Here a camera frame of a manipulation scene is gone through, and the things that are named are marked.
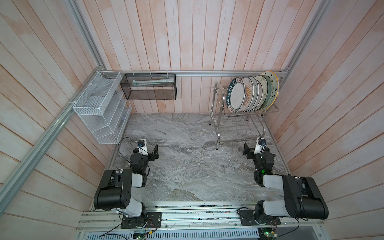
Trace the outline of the green rim lettered plate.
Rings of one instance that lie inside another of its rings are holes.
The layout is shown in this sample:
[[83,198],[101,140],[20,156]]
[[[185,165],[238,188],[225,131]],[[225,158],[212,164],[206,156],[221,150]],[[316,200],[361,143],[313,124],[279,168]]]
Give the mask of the green rim lettered plate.
[[234,78],[228,86],[226,104],[230,113],[240,110],[245,99],[245,86],[241,78]]

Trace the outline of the small sunburst plate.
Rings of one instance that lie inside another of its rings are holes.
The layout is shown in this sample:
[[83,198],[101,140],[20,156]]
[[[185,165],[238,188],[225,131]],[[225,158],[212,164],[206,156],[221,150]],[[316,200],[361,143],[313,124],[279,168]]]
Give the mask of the small sunburst plate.
[[249,77],[243,77],[242,80],[245,88],[245,98],[240,110],[241,112],[245,112],[250,107],[250,104],[253,100],[254,85]]

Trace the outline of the cream plate with red berries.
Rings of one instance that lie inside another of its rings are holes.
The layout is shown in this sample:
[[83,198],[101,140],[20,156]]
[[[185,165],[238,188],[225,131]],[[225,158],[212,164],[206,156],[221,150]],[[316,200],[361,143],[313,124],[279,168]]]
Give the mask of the cream plate with red berries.
[[264,104],[267,94],[268,94],[268,83],[269,83],[269,78],[264,75],[259,75],[256,76],[256,79],[261,83],[262,85],[262,98],[259,104],[257,105],[257,110],[260,110],[262,108],[262,105]]

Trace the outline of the white plate green clover outline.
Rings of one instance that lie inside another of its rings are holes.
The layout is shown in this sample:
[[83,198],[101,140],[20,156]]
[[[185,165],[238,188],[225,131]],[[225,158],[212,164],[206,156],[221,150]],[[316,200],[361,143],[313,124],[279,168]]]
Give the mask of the white plate green clover outline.
[[254,108],[254,104],[256,103],[256,100],[258,98],[258,95],[259,95],[259,85],[258,85],[258,81],[256,80],[255,77],[250,77],[252,83],[253,83],[253,98],[252,98],[252,101],[251,101],[251,104],[250,104],[250,107],[249,107],[249,111],[251,111],[253,108]]

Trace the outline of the mint green flower plate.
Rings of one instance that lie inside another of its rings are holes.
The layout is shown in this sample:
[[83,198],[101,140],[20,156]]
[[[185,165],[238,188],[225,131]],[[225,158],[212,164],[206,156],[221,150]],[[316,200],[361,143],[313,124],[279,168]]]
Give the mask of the mint green flower plate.
[[267,110],[272,103],[271,99],[272,99],[273,86],[272,86],[271,78],[267,74],[263,75],[263,77],[267,80],[267,84],[268,84],[267,97],[265,99],[264,107],[263,107],[263,110]]

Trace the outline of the white star patterned plate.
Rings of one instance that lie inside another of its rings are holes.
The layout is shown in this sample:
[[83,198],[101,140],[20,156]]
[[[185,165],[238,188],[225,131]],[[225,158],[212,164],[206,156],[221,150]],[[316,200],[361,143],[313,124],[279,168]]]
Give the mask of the white star patterned plate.
[[272,71],[265,71],[265,72],[263,72],[261,75],[265,75],[265,74],[267,74],[270,78],[271,78],[271,82],[272,82],[272,86],[273,86],[273,91],[272,91],[272,103],[271,103],[271,105],[270,105],[270,107],[274,104],[274,102],[275,102],[275,100],[276,100],[276,98],[277,98],[277,96],[278,96],[278,94],[279,94],[279,78],[278,78],[278,76],[274,73],[274,72],[272,72]]

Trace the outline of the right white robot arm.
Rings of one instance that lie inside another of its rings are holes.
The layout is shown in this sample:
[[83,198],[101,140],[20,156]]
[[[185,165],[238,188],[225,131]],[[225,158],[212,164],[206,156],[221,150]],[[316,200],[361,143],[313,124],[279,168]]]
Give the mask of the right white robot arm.
[[276,155],[266,147],[265,139],[260,139],[255,148],[244,144],[243,155],[253,161],[254,179],[260,187],[283,192],[282,200],[258,201],[254,210],[239,208],[237,213],[243,226],[272,224],[279,217],[303,220],[328,218],[328,206],[313,178],[272,173]]

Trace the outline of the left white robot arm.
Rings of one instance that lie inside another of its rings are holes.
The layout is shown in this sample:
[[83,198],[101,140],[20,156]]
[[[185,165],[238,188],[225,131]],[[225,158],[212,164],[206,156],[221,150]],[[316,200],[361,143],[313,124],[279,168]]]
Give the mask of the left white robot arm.
[[104,171],[94,196],[94,208],[123,215],[122,224],[146,227],[149,217],[145,204],[132,197],[132,189],[145,187],[150,172],[149,162],[158,158],[158,145],[148,152],[145,141],[139,141],[130,156],[130,168]]

